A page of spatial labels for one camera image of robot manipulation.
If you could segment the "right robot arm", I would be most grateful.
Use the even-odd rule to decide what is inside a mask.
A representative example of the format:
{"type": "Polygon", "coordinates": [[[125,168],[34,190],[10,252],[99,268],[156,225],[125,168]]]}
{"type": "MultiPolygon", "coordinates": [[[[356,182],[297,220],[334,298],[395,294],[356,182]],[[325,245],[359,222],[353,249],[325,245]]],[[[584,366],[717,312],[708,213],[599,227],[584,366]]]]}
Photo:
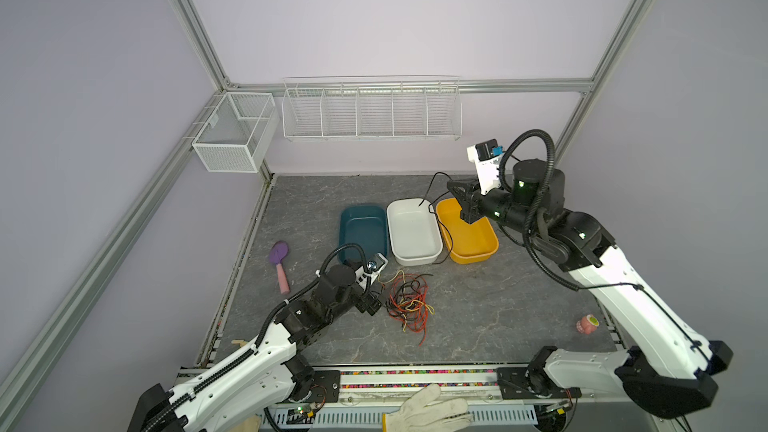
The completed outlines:
{"type": "Polygon", "coordinates": [[[543,347],[529,362],[523,385],[538,397],[578,388],[626,396],[645,412],[676,419],[708,408],[719,390],[714,377],[732,358],[723,341],[688,326],[631,266],[613,236],[593,216],[564,206],[565,176],[546,162],[524,160],[513,180],[451,180],[461,219],[482,218],[527,234],[538,258],[558,269],[552,278],[590,292],[634,344],[610,353],[543,347]]]}

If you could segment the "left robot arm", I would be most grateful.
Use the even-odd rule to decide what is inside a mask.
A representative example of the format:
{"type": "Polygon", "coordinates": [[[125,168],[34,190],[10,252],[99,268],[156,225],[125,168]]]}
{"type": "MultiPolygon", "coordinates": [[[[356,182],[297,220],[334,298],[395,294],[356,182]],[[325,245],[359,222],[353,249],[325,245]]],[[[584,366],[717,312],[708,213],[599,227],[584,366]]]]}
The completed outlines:
{"type": "Polygon", "coordinates": [[[376,255],[358,269],[336,264],[268,315],[259,334],[214,367],[169,390],[156,384],[139,398],[131,431],[228,431],[267,407],[304,401],[316,372],[302,351],[352,308],[375,314],[376,255]]]}

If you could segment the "yellow plastic bin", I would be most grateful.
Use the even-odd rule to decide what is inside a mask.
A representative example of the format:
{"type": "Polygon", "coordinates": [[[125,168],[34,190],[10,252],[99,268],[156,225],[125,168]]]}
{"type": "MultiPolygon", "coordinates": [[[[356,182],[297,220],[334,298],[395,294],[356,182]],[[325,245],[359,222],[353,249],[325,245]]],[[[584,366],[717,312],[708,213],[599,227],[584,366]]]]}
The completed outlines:
{"type": "Polygon", "coordinates": [[[483,217],[473,224],[460,219],[461,207],[455,198],[437,204],[438,227],[450,259],[461,265],[488,260],[499,249],[498,237],[483,217]]]}

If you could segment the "white plastic bin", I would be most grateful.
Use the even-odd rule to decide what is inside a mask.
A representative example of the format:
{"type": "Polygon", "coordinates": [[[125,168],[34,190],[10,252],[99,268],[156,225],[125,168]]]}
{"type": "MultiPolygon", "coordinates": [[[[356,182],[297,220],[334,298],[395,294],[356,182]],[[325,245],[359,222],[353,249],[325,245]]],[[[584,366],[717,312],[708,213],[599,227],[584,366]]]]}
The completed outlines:
{"type": "Polygon", "coordinates": [[[404,267],[432,264],[443,251],[443,241],[432,206],[426,199],[391,202],[387,209],[390,246],[404,267]]]}

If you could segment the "teal plastic bin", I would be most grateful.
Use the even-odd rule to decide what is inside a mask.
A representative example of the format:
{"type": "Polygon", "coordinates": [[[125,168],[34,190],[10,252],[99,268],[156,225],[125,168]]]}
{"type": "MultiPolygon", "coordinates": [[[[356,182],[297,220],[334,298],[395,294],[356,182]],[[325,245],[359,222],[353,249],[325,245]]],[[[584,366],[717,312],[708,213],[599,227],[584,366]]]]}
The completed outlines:
{"type": "Polygon", "coordinates": [[[371,260],[376,254],[389,253],[389,232],[385,210],[378,205],[347,207],[340,216],[339,244],[357,243],[371,260]]]}

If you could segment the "purple pink hairbrush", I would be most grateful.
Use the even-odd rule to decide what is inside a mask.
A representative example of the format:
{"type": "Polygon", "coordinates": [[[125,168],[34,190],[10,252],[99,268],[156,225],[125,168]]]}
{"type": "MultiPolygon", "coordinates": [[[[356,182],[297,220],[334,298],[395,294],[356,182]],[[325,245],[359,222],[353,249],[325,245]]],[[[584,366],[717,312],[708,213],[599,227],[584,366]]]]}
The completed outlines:
{"type": "Polygon", "coordinates": [[[287,295],[291,291],[290,284],[282,264],[282,261],[287,257],[288,252],[288,244],[284,241],[278,241],[272,246],[268,256],[270,263],[275,266],[279,289],[283,295],[287,295]]]}

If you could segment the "white work glove centre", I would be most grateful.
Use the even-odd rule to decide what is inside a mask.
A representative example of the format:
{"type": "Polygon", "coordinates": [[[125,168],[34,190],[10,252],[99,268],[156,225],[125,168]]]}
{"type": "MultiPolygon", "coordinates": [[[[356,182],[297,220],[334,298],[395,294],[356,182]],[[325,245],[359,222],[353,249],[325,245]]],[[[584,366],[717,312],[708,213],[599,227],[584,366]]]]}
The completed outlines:
{"type": "Polygon", "coordinates": [[[384,432],[461,431],[472,423],[468,402],[441,398],[441,388],[430,384],[407,399],[398,411],[382,416],[384,432]]]}

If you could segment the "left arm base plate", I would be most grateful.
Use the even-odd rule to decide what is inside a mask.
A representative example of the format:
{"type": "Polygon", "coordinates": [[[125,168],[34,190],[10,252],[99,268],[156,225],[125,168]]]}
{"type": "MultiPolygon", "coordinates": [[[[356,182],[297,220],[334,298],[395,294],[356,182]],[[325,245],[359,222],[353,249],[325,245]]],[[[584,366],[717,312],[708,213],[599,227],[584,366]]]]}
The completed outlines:
{"type": "Polygon", "coordinates": [[[341,392],[341,371],[315,370],[301,378],[287,401],[293,403],[336,403],[341,392]]]}

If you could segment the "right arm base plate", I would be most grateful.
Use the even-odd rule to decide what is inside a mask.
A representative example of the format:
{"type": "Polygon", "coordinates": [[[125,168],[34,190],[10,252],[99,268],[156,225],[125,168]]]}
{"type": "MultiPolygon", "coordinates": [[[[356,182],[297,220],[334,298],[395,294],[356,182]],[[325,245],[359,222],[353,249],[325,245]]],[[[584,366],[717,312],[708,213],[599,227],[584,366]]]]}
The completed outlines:
{"type": "Polygon", "coordinates": [[[579,388],[561,388],[550,379],[531,378],[526,366],[508,366],[496,369],[497,384],[501,397],[513,399],[578,399],[582,397],[579,388]]]}

